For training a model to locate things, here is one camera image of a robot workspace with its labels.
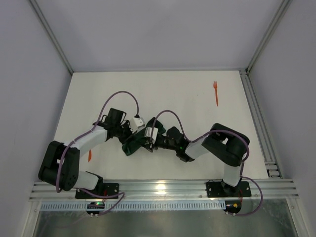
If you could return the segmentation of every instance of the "plastic fork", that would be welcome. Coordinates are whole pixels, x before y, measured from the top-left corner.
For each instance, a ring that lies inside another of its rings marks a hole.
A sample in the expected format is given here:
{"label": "plastic fork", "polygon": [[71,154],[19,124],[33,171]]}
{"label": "plastic fork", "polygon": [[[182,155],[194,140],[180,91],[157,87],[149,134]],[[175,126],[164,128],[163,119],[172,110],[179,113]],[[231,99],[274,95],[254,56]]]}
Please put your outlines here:
{"label": "plastic fork", "polygon": [[215,89],[215,96],[216,96],[216,106],[218,106],[218,96],[217,96],[217,81],[214,82],[213,87]]}

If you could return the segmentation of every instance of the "black mounting plate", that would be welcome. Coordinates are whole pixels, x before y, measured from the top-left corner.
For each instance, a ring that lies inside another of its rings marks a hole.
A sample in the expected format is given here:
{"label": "black mounting plate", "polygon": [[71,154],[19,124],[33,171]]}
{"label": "black mounting plate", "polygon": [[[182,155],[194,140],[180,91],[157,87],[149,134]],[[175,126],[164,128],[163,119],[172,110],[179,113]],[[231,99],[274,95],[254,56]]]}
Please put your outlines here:
{"label": "black mounting plate", "polygon": [[[106,183],[103,183],[103,190],[104,190],[104,193],[103,194],[98,194],[100,196],[104,195],[104,196],[112,196],[112,195],[115,195],[115,194],[118,194],[119,193],[119,184],[117,183],[110,183],[110,184],[106,184]],[[76,196],[75,196],[76,199],[99,199],[97,197],[93,197],[83,191],[80,191],[79,192],[76,192]]]}
{"label": "black mounting plate", "polygon": [[[243,197],[251,197],[251,190],[247,181],[241,181],[239,188],[242,191]],[[231,197],[227,196],[221,181],[208,181],[206,183],[206,192],[208,198],[238,198],[238,193]]]}

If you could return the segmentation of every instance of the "white table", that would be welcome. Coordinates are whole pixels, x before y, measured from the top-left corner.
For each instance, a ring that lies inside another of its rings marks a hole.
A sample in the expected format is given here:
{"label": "white table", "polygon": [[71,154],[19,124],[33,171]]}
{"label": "white table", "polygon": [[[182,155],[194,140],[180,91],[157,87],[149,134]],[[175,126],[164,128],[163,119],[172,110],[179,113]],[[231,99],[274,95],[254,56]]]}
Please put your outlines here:
{"label": "white table", "polygon": [[[268,177],[238,71],[74,73],[55,140],[73,140],[87,131],[106,99],[119,90],[134,94],[140,116],[146,122],[162,110],[176,112],[192,140],[216,122],[245,134],[250,139],[250,157],[244,175],[255,179]],[[104,114],[111,107],[127,112],[127,119],[136,113],[135,102],[127,94],[115,96]],[[159,121],[166,130],[172,126],[180,128],[172,114],[163,114]],[[221,179],[224,174],[224,164],[211,153],[188,163],[179,160],[174,151],[164,149],[150,153],[140,148],[127,157],[117,138],[92,149],[90,162],[87,154],[82,157],[80,169],[104,179]]]}

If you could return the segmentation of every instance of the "perforated metal strip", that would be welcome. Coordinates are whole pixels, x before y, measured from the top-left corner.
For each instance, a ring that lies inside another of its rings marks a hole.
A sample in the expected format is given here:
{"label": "perforated metal strip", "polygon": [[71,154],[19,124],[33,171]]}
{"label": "perforated metal strip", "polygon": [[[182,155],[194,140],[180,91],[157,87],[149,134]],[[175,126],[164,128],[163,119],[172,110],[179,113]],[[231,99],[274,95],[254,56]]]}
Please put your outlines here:
{"label": "perforated metal strip", "polygon": [[[41,205],[41,211],[86,211],[89,202],[46,201]],[[115,201],[106,201],[105,210],[112,207]],[[201,201],[124,201],[113,211],[178,211],[178,210],[222,210],[223,200]]]}

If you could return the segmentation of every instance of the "orange fork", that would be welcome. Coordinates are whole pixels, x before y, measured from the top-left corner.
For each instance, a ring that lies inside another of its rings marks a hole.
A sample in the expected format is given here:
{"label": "orange fork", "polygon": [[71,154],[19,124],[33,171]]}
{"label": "orange fork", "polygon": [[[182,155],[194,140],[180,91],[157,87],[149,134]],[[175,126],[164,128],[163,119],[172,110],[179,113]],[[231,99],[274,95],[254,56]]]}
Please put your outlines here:
{"label": "orange fork", "polygon": [[217,81],[214,82],[213,87],[214,87],[214,89],[215,89],[216,105],[218,106]]}

